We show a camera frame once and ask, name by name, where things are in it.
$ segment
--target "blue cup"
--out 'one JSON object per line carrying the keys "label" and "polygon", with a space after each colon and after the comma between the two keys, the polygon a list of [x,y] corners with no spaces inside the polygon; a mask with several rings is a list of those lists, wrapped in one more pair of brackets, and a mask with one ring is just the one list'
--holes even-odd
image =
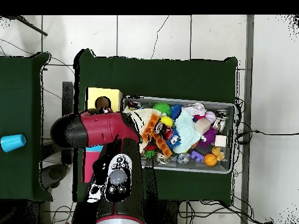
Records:
{"label": "blue cup", "polygon": [[4,152],[9,152],[23,147],[26,144],[26,138],[22,134],[3,136],[0,139],[0,144]]}

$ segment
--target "yellow block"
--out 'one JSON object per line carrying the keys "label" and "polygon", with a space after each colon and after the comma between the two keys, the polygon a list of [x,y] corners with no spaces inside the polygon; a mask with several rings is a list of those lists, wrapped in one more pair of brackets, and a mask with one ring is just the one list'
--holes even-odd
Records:
{"label": "yellow block", "polygon": [[123,98],[121,91],[118,89],[102,89],[99,87],[88,88],[87,108],[95,108],[96,100],[101,96],[106,96],[110,99],[112,111],[120,111],[121,99]]}

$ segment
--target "orange basketball toy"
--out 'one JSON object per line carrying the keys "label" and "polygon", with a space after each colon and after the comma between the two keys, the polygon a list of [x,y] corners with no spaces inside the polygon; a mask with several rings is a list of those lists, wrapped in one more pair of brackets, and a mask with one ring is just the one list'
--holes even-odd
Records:
{"label": "orange basketball toy", "polygon": [[208,166],[208,167],[213,167],[217,164],[217,157],[214,154],[207,154],[204,159],[203,159],[204,163]]}

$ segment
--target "blue stuffed toy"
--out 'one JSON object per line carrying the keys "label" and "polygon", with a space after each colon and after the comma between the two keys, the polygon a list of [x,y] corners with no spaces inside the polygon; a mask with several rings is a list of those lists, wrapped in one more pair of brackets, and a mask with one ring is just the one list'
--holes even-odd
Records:
{"label": "blue stuffed toy", "polygon": [[166,143],[170,149],[180,145],[180,136],[176,129],[173,129],[172,137],[171,139],[167,140]]}
{"label": "blue stuffed toy", "polygon": [[170,117],[172,120],[175,120],[180,115],[180,110],[182,109],[182,105],[173,105],[170,109]]}

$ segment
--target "green table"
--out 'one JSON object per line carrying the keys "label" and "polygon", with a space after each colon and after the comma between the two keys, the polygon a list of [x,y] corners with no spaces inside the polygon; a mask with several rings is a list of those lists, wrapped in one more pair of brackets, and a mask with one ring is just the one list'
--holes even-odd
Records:
{"label": "green table", "polygon": [[41,157],[40,71],[49,58],[0,57],[0,136],[23,134],[24,147],[0,150],[0,199],[51,201],[39,183]]}
{"label": "green table", "polygon": [[[234,103],[237,59],[225,61],[144,60],[94,57],[80,51],[74,62],[79,83],[79,109],[85,109],[87,87],[118,89],[123,95]],[[82,149],[78,153],[78,201],[88,184],[81,183]],[[156,170],[160,200],[222,200],[231,203],[231,173],[208,174]]]}

